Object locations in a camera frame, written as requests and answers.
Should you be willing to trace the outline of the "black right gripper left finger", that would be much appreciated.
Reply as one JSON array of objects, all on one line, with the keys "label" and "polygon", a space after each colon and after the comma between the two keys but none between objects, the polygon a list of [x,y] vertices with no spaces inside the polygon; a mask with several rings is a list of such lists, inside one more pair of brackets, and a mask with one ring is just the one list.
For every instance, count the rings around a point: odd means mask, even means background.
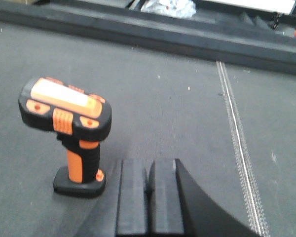
[{"label": "black right gripper left finger", "polygon": [[148,234],[147,182],[143,163],[137,159],[122,162],[116,235],[144,237]]}]

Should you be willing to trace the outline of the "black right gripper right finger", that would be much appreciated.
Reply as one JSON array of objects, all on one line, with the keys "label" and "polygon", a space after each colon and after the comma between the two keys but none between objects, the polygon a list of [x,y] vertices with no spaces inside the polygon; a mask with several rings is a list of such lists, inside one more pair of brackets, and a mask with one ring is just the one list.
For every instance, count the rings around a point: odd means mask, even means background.
[{"label": "black right gripper right finger", "polygon": [[149,172],[152,237],[256,237],[220,207],[178,159],[158,159]]}]

